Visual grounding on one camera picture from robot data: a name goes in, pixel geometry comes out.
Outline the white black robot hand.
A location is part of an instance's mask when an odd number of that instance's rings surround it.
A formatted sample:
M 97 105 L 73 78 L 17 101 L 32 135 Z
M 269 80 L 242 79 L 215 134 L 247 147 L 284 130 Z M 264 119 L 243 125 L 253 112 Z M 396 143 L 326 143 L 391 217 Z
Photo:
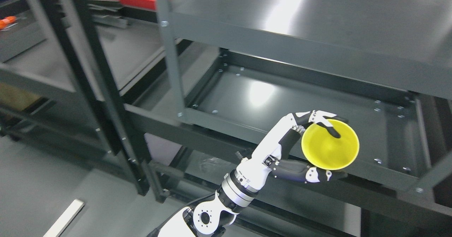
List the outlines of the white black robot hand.
M 341 134 L 334 128 L 333 120 L 347 122 L 334 113 L 320 110 L 283 116 L 251 155 L 244 157 L 237 168 L 228 174 L 218 194 L 231 200 L 250 202 L 265 185 L 269 174 L 300 183 L 319 183 L 346 177 L 347 174 L 340 170 L 328 170 L 315 166 L 312 162 L 289 160 L 290 150 L 300 139 L 306 137 L 305 131 L 311 126 L 339 139 Z

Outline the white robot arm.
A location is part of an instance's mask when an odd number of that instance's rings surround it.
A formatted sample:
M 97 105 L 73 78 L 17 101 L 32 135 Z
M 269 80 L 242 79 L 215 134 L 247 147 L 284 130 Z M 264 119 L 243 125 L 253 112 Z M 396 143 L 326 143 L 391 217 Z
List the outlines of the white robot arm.
M 236 170 L 226 174 L 212 194 L 196 199 L 173 213 L 149 237 L 219 237 L 250 205 L 259 189 Z

